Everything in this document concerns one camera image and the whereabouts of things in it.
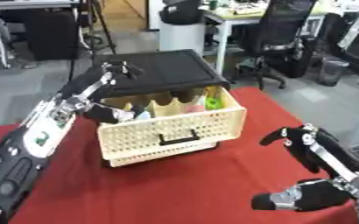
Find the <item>robotic hand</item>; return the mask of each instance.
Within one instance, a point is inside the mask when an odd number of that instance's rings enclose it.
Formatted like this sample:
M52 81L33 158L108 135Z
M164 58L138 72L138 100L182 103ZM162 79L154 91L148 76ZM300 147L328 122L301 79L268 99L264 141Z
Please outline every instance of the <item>robotic hand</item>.
M262 193L252 200L256 210L314 211L354 200L359 216L359 162L323 129L311 124L273 131L260 144L285 139L284 146L310 172L325 170L330 178L304 179L283 192Z
M76 115L106 123L137 117L136 109L124 111L96 101L118 80L134 79L142 73L126 61L91 67L53 98L41 101L18 128L0 141L0 223L6 223L19 209Z

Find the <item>basket handle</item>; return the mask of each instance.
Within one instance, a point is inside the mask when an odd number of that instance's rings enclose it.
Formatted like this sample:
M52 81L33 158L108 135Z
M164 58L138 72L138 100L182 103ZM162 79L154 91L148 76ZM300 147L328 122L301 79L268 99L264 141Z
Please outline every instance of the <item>basket handle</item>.
M200 137L197 136L197 133L194 129L191 129L190 132L192 133L191 137L184 137L184 138L174 139L174 140L170 140L170 141L166 141L165 137L162 134L159 134L159 139L160 139L159 145L163 146L163 145L168 145L168 144L181 144L181 143L200 140Z

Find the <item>black lid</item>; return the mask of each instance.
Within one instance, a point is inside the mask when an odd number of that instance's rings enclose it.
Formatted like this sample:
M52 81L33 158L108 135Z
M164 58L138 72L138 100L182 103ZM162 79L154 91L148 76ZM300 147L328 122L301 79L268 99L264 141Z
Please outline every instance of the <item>black lid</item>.
M107 97L147 95L166 91L186 91L229 83L192 50L173 52L142 52L99 56L101 60L126 60L144 70L145 74L130 80L118 78Z

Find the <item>white trash bin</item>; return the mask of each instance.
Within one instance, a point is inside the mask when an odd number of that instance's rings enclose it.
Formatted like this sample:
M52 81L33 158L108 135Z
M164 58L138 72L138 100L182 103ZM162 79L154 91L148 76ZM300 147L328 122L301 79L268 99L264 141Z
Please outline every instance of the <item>white trash bin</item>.
M204 23L177 25L160 21L159 50L165 52L192 49L202 56L205 32Z

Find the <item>red tablecloth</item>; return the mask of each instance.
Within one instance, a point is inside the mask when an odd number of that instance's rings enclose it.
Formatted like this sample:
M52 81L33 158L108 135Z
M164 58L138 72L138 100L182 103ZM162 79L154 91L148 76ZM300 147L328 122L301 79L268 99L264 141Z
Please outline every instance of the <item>red tablecloth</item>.
M281 191L305 170L275 143L258 141L299 121L255 88L232 95L248 109L242 136L205 150L144 164L101 167L96 126L79 119L12 224L356 223L350 205L311 213L253 211L255 193ZM12 126L0 127L0 136Z

